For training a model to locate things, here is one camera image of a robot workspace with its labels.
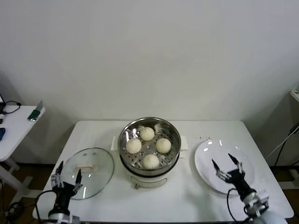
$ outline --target table leg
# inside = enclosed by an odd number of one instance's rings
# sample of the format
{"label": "table leg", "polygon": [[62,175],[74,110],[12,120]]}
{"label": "table leg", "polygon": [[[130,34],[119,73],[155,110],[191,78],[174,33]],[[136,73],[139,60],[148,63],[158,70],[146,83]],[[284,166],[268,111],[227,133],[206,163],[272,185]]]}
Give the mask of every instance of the table leg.
{"label": "table leg", "polygon": [[0,177],[2,181],[8,183],[17,191],[21,191],[24,194],[29,192],[29,189],[23,185],[22,182],[18,181],[11,173],[6,171],[2,166],[0,166]]}
{"label": "table leg", "polygon": [[2,179],[2,181],[5,181],[17,191],[11,201],[11,204],[14,202],[19,202],[22,197],[36,198],[42,192],[42,190],[28,189],[28,185],[33,179],[31,176],[27,176],[22,183],[17,180],[11,173],[6,171],[2,166],[0,166],[0,178]]}
{"label": "table leg", "polygon": [[15,161],[13,161],[10,158],[8,158],[7,160],[5,160],[5,163],[7,165],[9,165],[11,168],[15,169],[16,171],[19,171],[19,169],[20,169],[20,167],[18,166],[18,164],[16,164]]}

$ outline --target white plate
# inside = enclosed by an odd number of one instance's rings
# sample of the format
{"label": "white plate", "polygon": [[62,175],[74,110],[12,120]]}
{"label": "white plate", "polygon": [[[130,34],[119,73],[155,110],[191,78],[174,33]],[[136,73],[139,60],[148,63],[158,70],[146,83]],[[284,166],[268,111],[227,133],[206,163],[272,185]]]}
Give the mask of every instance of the white plate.
{"label": "white plate", "polygon": [[224,194],[233,188],[233,184],[225,183],[216,176],[212,159],[217,163],[220,170],[229,172],[237,166],[230,159],[228,153],[234,156],[239,162],[243,163],[245,171],[245,181],[251,186],[254,183],[254,168],[247,156],[242,152],[242,148],[224,140],[214,139],[200,144],[195,152],[195,166],[204,181],[217,191]]}

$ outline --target white table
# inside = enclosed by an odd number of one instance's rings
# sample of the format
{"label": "white table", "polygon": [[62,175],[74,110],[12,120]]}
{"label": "white table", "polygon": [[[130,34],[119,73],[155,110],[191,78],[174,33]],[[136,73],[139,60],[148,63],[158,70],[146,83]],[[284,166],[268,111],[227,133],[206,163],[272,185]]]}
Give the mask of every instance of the white table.
{"label": "white table", "polygon": [[[6,111],[14,111],[18,106],[6,106]],[[19,166],[9,157],[18,147],[21,141],[25,138],[27,133],[32,129],[34,124],[38,121],[28,121],[27,117],[36,108],[36,106],[21,106],[19,110],[14,113],[5,115],[3,123],[0,127],[4,127],[6,132],[3,139],[0,141],[0,161],[5,161],[7,165],[11,167],[9,171],[6,171],[0,166],[0,177],[3,182],[8,183],[11,187],[17,190],[11,203],[19,201],[23,196],[25,197],[36,197],[40,191],[29,190],[28,185],[30,184],[32,177],[28,176],[24,182],[21,183],[14,176],[11,175],[14,169],[19,170]],[[43,108],[39,117],[43,115],[45,109]]]}
{"label": "white table", "polygon": [[[110,149],[128,121],[80,121],[76,124],[56,168],[74,153],[88,147]],[[155,189],[135,189],[125,174],[117,151],[112,151],[115,171],[109,184],[99,194],[82,201],[71,200],[71,214],[88,222],[217,222],[232,221],[226,195],[211,189],[196,173],[194,151],[200,142],[210,138],[234,141],[254,165],[257,191],[269,192],[270,210],[292,217],[293,210],[245,125],[240,121],[171,121],[189,145],[188,156],[179,159],[169,181]],[[44,190],[51,189],[50,179]],[[43,195],[38,208],[43,219],[53,208],[55,195]],[[230,199],[231,210],[238,220],[246,216],[238,197]]]}

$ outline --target phone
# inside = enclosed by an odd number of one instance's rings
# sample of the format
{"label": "phone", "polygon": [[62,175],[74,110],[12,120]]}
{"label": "phone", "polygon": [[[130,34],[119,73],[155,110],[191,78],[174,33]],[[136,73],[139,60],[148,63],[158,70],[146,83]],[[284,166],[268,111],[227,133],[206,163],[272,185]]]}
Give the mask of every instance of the phone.
{"label": "phone", "polygon": [[0,141],[2,140],[4,134],[5,134],[5,128],[0,127]]}

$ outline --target white wall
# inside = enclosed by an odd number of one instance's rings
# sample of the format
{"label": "white wall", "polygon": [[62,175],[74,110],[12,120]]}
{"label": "white wall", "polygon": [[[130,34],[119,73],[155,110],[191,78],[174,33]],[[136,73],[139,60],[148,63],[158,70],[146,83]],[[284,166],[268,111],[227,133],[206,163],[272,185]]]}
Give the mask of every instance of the white wall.
{"label": "white wall", "polygon": [[241,119],[256,134],[299,83],[298,21],[296,0],[1,1],[1,91],[47,108],[14,156],[54,162],[82,119]]}

